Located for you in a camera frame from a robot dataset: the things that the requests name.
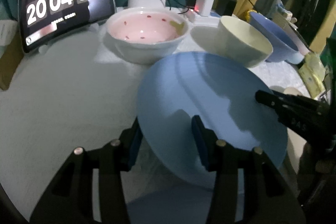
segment blue object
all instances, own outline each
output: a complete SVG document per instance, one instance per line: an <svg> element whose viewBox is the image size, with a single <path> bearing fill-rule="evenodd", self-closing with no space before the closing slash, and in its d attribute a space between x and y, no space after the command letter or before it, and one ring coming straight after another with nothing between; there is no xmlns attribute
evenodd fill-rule
<svg viewBox="0 0 336 224"><path fill-rule="evenodd" d="M127 212L132 224L205 224L211 198L212 191L181 185L138 198L127 204ZM244 195L238 195L236 221L243 213Z"/></svg>
<svg viewBox="0 0 336 224"><path fill-rule="evenodd" d="M267 37L273 46L273 53L266 61L281 62L299 51L294 41L276 23L255 12L251 12L250 16L250 24Z"/></svg>
<svg viewBox="0 0 336 224"><path fill-rule="evenodd" d="M201 164L191 131L194 115L234 147L260 146L279 167L286 154L287 130L273 110L256 102L257 90L271 93L233 60L202 52L171 55L155 63L140 84L140 128L161 162L195 185L213 188L215 173ZM239 191L243 190L240 181Z"/></svg>

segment white paper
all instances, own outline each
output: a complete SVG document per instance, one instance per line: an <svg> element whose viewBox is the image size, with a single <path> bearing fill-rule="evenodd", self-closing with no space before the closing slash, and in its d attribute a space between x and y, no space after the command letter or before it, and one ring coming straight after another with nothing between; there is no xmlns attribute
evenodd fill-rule
<svg viewBox="0 0 336 224"><path fill-rule="evenodd" d="M0 20L0 46L9 45L16 33L17 21L15 20Z"/></svg>

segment black power adapter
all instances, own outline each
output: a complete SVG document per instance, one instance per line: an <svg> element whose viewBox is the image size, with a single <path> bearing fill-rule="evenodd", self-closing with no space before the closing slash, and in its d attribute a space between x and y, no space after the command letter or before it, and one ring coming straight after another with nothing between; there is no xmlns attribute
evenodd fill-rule
<svg viewBox="0 0 336 224"><path fill-rule="evenodd" d="M218 0L215 12L220 16L232 16L237 0Z"/></svg>

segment table surface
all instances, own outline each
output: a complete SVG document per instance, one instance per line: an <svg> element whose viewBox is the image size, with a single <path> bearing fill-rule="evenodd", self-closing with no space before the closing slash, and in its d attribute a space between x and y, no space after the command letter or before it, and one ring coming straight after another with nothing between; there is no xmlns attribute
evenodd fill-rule
<svg viewBox="0 0 336 224"><path fill-rule="evenodd" d="M45 54L25 56L9 90L0 92L0 182L25 218L77 146L100 148L136 117L137 88L149 66L122 60L99 33L83 30ZM176 52L213 51L211 27L195 27ZM276 90L292 86L308 96L295 68L263 62L251 71ZM122 173L127 202L182 181L143 141L136 165ZM97 189L94 200L98 200ZM100 220L98 202L94 215Z"/></svg>

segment cream bowl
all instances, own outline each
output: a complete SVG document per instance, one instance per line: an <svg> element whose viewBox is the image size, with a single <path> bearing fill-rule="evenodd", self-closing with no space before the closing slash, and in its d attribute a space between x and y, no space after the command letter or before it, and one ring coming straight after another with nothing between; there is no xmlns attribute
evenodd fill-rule
<svg viewBox="0 0 336 224"><path fill-rule="evenodd" d="M125 9L107 20L106 29L122 57L136 64L172 54L189 33L188 22L164 8Z"/></svg>
<svg viewBox="0 0 336 224"><path fill-rule="evenodd" d="M269 40L253 26L232 16L223 16L214 41L217 54L235 60L246 68L257 66L273 52Z"/></svg>

